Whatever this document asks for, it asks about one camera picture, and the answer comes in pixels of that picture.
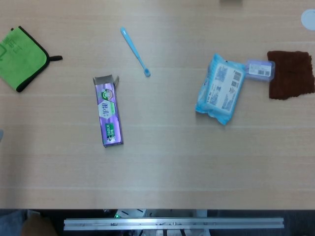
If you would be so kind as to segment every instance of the wooden table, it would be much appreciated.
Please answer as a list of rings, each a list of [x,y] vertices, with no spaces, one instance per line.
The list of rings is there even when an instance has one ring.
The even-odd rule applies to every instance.
[[[0,207],[315,208],[315,94],[245,81],[227,126],[194,105],[215,52],[315,56],[313,0],[0,1],[53,62],[21,94],[0,81]],[[146,78],[120,33],[128,30]],[[92,78],[120,76],[123,146],[102,146]]]

